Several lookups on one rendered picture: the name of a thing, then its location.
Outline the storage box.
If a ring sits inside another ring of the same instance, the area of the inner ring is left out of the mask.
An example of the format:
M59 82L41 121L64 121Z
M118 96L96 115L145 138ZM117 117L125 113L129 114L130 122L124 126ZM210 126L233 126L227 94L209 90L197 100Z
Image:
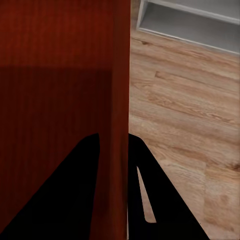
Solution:
M127 240L131 0L0 0L0 234L99 134L89 240Z

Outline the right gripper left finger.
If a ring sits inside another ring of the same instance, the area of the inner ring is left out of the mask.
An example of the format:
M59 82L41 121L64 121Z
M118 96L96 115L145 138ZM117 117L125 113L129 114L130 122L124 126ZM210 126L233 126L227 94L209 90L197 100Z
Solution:
M100 137L80 140L0 234L0 240L89 240Z

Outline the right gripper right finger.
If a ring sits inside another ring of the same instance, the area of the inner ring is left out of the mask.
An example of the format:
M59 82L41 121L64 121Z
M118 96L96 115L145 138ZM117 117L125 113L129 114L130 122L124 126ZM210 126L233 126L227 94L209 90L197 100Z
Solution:
M137 167L156 223L145 220ZM210 240L145 142L128 134L129 240Z

